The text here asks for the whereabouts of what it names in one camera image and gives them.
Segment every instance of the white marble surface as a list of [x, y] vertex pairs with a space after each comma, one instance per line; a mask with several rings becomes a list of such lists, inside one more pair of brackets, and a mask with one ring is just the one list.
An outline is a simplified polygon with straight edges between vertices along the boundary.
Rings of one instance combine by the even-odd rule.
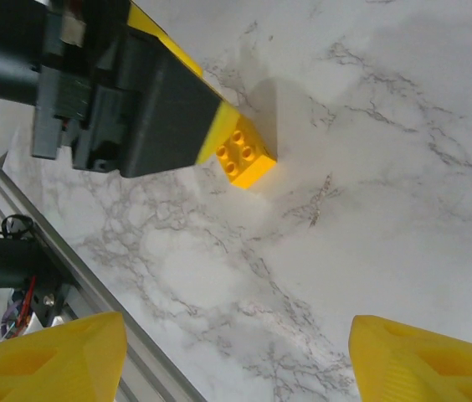
[[151, 0], [279, 154], [125, 180], [28, 157], [13, 180], [209, 400], [358, 400], [376, 314], [472, 342], [472, 1]]

